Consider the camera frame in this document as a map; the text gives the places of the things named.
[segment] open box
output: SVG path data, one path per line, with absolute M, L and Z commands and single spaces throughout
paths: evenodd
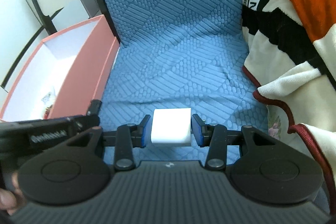
M 53 96 L 48 118 L 85 115 L 91 100 L 101 99 L 118 49 L 103 15 L 43 39 L 16 78 L 0 119 L 41 119 L 46 98 Z

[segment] textured blue cloth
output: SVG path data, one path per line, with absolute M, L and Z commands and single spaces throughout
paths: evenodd
M 100 111 L 104 130 L 138 123 L 156 108 L 191 107 L 206 122 L 239 130 L 267 130 L 267 110 L 253 99 L 241 67 L 247 45 L 241 32 L 242 0 L 105 0 L 121 48 Z M 208 148 L 134 149 L 140 160 L 201 160 Z M 239 157 L 228 149 L 228 163 Z M 113 149 L 105 153 L 110 163 Z

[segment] blanket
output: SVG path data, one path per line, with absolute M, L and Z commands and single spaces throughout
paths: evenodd
M 287 114 L 279 138 L 320 164 L 334 214 L 336 1 L 243 0 L 242 26 L 253 96 Z

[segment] white square object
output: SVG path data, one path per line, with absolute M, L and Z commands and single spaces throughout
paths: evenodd
M 190 146 L 191 108 L 155 109 L 151 141 L 155 146 Z

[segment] ridged black surface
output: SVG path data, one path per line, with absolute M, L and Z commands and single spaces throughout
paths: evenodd
M 198 161 L 144 161 L 115 175 L 91 200 L 67 207 L 29 203 L 11 219 L 15 224 L 318 224 L 329 216 L 312 203 L 276 208 L 250 201 L 224 173 L 207 171 Z

